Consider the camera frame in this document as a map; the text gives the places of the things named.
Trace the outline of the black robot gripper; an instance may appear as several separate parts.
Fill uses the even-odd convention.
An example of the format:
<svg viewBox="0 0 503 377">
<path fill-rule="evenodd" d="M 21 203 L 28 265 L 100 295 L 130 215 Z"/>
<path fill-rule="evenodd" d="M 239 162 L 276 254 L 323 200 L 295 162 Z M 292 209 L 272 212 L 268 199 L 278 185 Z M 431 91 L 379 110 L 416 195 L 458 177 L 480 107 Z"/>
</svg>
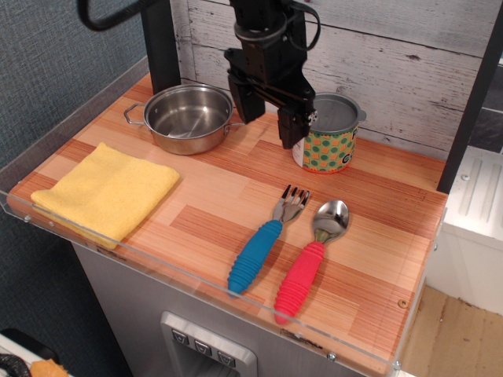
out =
<svg viewBox="0 0 503 377">
<path fill-rule="evenodd" d="M 314 89 L 303 76 L 307 52 L 318 38 L 306 42 L 304 31 L 236 31 L 241 48 L 229 48 L 229 89 L 245 124 L 277 108 L 279 136 L 284 149 L 305 138 L 314 123 Z"/>
</svg>

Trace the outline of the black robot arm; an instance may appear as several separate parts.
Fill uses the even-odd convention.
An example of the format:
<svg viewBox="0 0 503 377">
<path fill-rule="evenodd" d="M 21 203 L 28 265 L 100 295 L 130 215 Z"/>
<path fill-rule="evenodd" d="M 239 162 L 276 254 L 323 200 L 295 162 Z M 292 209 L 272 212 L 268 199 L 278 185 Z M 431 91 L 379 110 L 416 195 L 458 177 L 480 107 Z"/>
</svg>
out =
<svg viewBox="0 0 503 377">
<path fill-rule="evenodd" d="M 319 37 L 307 39 L 306 16 L 318 13 L 296 1 L 232 1 L 239 49 L 229 48 L 228 82 L 241 119 L 262 116 L 265 105 L 277 108 L 283 147 L 291 149 L 310 132 L 317 117 L 315 91 L 303 75 L 307 53 Z"/>
</svg>

